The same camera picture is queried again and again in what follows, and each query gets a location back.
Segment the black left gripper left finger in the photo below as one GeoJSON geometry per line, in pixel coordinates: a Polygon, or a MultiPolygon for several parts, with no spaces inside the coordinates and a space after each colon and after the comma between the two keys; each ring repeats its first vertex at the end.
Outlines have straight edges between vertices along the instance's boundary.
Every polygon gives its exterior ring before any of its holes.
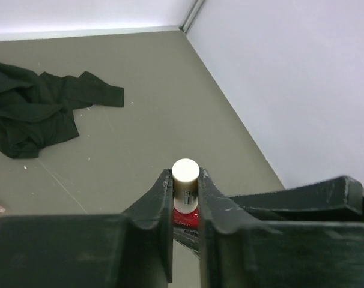
{"type": "Polygon", "coordinates": [[[172,177],[119,214],[0,218],[0,287],[167,287],[172,177]]]}

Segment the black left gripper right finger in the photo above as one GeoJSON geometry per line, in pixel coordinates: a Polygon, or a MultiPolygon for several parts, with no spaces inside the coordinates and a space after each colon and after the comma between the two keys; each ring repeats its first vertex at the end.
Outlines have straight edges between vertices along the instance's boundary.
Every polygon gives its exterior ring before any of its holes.
{"type": "Polygon", "coordinates": [[[202,287],[364,287],[364,186],[349,176],[254,195],[202,169],[202,287]]]}

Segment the red nail polish bottle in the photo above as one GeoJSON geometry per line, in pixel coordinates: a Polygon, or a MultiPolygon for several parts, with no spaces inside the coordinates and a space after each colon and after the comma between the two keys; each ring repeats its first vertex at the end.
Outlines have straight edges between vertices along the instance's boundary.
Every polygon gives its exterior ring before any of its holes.
{"type": "Polygon", "coordinates": [[[173,225],[176,228],[189,229],[198,231],[199,224],[199,209],[196,207],[190,213],[181,213],[174,208],[173,211],[173,225]]]}

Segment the white nail polish cap brush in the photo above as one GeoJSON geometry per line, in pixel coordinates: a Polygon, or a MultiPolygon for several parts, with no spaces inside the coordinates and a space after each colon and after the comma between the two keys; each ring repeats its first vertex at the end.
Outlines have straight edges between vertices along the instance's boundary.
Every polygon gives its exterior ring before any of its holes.
{"type": "Polygon", "coordinates": [[[172,166],[174,208],[182,214],[193,212],[198,206],[198,164],[182,158],[172,166]]]}

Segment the black cloth garment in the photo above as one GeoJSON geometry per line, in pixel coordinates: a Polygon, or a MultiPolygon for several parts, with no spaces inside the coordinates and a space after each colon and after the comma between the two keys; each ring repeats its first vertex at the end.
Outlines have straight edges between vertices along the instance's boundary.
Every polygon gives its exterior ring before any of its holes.
{"type": "Polygon", "coordinates": [[[59,77],[0,63],[0,152],[38,158],[42,149],[79,137],[74,110],[123,107],[124,88],[84,72],[59,77]]]}

